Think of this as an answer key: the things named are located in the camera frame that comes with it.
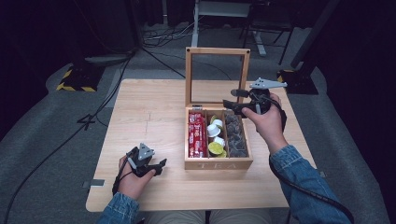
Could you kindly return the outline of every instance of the denim sleeve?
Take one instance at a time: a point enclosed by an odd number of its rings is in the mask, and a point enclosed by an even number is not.
[[[326,181],[294,146],[282,148],[271,156],[270,160],[276,170],[289,181],[338,202]],[[280,184],[291,214],[301,223],[350,223],[347,216],[333,206],[308,196],[282,181]]]
[[[139,203],[136,200],[117,192],[96,223],[131,224],[134,222],[138,210]]]

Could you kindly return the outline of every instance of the glass panel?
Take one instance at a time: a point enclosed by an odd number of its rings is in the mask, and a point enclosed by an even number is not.
[[[243,62],[241,56],[192,54],[191,58],[191,100],[194,103],[222,104],[222,100],[236,102],[231,90],[237,89],[239,85]]]

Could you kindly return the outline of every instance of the khaki pants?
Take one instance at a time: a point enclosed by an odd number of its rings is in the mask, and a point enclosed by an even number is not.
[[[145,224],[205,224],[205,211],[147,212]],[[223,209],[212,210],[210,224],[269,224],[269,209]]]

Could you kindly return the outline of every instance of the person's right hand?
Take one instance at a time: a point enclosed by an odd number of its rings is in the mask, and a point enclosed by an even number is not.
[[[271,93],[270,97],[281,105],[276,94]],[[275,105],[271,104],[270,109],[262,115],[246,107],[242,109],[242,113],[256,125],[256,131],[267,143],[271,155],[288,145],[282,131],[282,118]]]

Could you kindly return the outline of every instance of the white cup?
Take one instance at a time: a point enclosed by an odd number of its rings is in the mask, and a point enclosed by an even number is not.
[[[222,138],[216,136],[215,139],[214,139],[213,141],[214,141],[214,142],[217,142],[217,143],[219,143],[220,145],[222,145],[223,147],[225,147],[225,141],[224,141],[224,139],[222,139]]]
[[[222,128],[222,120],[221,119],[213,120],[212,124],[216,124],[219,128]]]
[[[208,137],[215,137],[221,132],[220,128],[216,124],[207,126]]]

